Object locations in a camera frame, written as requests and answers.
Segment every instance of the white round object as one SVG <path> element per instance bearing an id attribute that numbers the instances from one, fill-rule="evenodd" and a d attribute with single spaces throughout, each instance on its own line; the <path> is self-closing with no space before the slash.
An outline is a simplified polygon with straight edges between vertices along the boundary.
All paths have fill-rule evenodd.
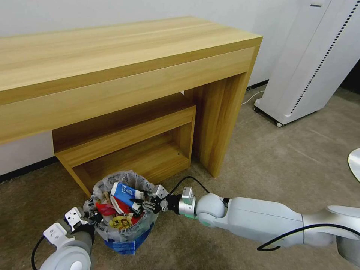
<path id="1" fill-rule="evenodd" d="M 85 249 L 66 246 L 57 249 L 41 265 L 40 270 L 90 270 L 91 260 Z"/>
<path id="2" fill-rule="evenodd" d="M 225 205 L 216 194 L 208 194 L 199 200 L 196 215 L 205 226 L 215 227 L 214 219 L 225 216 Z"/>
<path id="3" fill-rule="evenodd" d="M 355 149 L 349 154 L 348 163 L 350 170 L 360 182 L 360 148 Z"/>
<path id="4" fill-rule="evenodd" d="M 81 261 L 73 262 L 70 267 L 70 270 L 83 270 L 83 263 Z"/>

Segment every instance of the baseboard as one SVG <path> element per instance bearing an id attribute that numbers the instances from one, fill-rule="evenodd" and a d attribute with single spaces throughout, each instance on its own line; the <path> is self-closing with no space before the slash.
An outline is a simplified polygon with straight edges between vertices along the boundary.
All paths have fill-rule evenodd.
<path id="1" fill-rule="evenodd" d="M 250 86 L 247 87 L 247 90 L 250 90 L 250 89 L 254 89 L 254 88 L 263 86 L 263 85 L 267 84 L 268 82 L 269 82 L 269 80 L 267 79 L 267 80 L 265 80 L 265 81 L 258 82 L 257 84 L 250 85 Z"/>
<path id="2" fill-rule="evenodd" d="M 12 172 L 8 172 L 7 174 L 3 174 L 0 175 L 0 183 L 4 182 L 4 181 L 8 181 L 10 179 L 13 179 L 14 177 L 18 177 L 21 176 L 23 174 L 27 174 L 29 172 L 35 171 L 37 169 L 41 169 L 45 166 L 48 166 L 50 164 L 53 164 L 55 162 L 58 162 L 59 160 L 57 159 L 57 157 L 50 157 L 48 159 L 44 159 L 42 161 L 39 161 L 37 163 L 31 164 L 29 166 L 25 166 L 23 168 L 14 170 Z"/>

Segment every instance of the ventilation slot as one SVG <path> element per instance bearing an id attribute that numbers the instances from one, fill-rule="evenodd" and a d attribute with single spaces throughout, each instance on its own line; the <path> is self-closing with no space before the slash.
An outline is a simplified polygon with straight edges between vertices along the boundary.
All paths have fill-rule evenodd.
<path id="1" fill-rule="evenodd" d="M 344 24 L 342 25 L 341 29 L 339 30 L 339 32 L 337 33 L 336 37 L 333 39 L 333 42 L 331 43 L 331 45 L 329 46 L 328 50 L 326 51 L 324 57 L 322 58 L 321 62 L 319 63 L 319 65 L 317 66 L 316 70 L 314 71 L 314 73 L 312 74 L 310 80 L 307 82 L 306 87 L 304 88 L 304 90 L 302 91 L 302 93 L 300 94 L 299 99 L 296 101 L 294 107 L 291 110 L 291 113 L 294 112 L 294 110 L 296 109 L 296 107 L 298 106 L 300 100 L 303 98 L 304 94 L 306 93 L 306 91 L 308 90 L 309 86 L 311 85 L 312 81 L 314 80 L 316 74 L 319 72 L 319 70 L 321 69 L 323 63 L 325 62 L 326 58 L 328 57 L 329 53 L 331 52 L 331 50 L 333 49 L 333 47 L 335 46 L 336 41 L 338 40 L 338 38 L 340 37 L 342 31 L 345 29 L 346 25 L 348 24 L 349 20 L 351 19 L 351 17 L 353 16 L 354 11 L 358 8 L 360 4 L 360 1 L 357 1 L 354 8 L 351 10 L 350 14 L 348 15 L 347 19 L 345 20 Z"/>

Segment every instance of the black cable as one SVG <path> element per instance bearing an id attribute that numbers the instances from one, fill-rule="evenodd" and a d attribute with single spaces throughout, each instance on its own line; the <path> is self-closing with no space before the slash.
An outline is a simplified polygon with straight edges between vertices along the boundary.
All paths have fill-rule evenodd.
<path id="1" fill-rule="evenodd" d="M 40 237 L 40 239 L 38 240 L 38 242 L 36 243 L 34 249 L 33 249 L 33 252 L 31 253 L 31 266 L 33 268 L 33 270 L 38 270 L 35 266 L 35 253 L 36 253 L 36 250 L 38 249 L 41 241 L 45 238 L 45 236 L 42 236 Z"/>
<path id="2" fill-rule="evenodd" d="M 272 248 L 264 248 L 264 247 L 267 247 L 268 245 L 271 245 L 272 243 L 280 240 L 281 238 L 284 238 L 286 236 L 289 236 L 289 235 L 292 235 L 294 233 L 298 233 L 298 232 L 301 232 L 301 231 L 305 231 L 307 229 L 311 229 L 311 228 L 318 228 L 318 227 L 334 227 L 334 228 L 339 228 L 339 229 L 343 229 L 343 230 L 346 230 L 346 231 L 349 231 L 349 232 L 352 232 L 358 236 L 360 236 L 360 232 L 358 231 L 355 231 L 354 229 L 351 229 L 349 227 L 345 227 L 345 226 L 341 226 L 341 225 L 337 225 L 337 224 L 329 224 L 329 223 L 322 223 L 322 224 L 313 224 L 313 225 L 309 225 L 309 226 L 305 226 L 305 227 L 301 227 L 301 228 L 298 228 L 298 229 L 294 229 L 292 231 L 289 231 L 289 232 L 286 232 L 282 235 L 279 235 L 277 237 L 275 237 L 274 239 L 266 242 L 265 244 L 262 244 L 261 246 L 259 246 L 257 248 L 258 251 L 275 251 L 277 249 L 280 248 L 280 246 L 277 246 L 277 247 L 272 247 Z"/>
<path id="3" fill-rule="evenodd" d="M 184 180 L 186 180 L 186 179 L 188 179 L 188 178 L 196 181 L 207 193 L 210 193 L 210 191 L 208 191 L 208 190 L 206 189 L 206 187 L 204 187 L 204 185 L 203 185 L 199 180 L 197 180 L 195 177 L 186 176 L 186 177 L 182 178 L 182 179 L 176 184 L 176 186 L 172 189 L 172 191 L 170 191 L 170 193 L 169 193 L 166 197 L 162 198 L 161 201 L 165 200 L 168 196 L 170 196 L 171 194 L 173 194 L 174 191 L 179 187 L 179 185 L 180 185 Z"/>

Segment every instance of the wooden shelf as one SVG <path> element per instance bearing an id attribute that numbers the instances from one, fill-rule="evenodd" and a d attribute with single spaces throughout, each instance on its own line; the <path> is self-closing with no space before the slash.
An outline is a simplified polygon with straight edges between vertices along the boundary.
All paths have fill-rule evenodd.
<path id="1" fill-rule="evenodd" d="M 122 170 L 158 183 L 190 166 L 195 112 L 176 93 L 55 129 L 55 155 L 88 196 Z"/>
<path id="2" fill-rule="evenodd" d="M 73 170 L 91 190 L 94 184 L 117 171 L 133 170 L 151 183 L 158 183 L 188 168 L 190 159 L 168 133 L 79 165 Z"/>

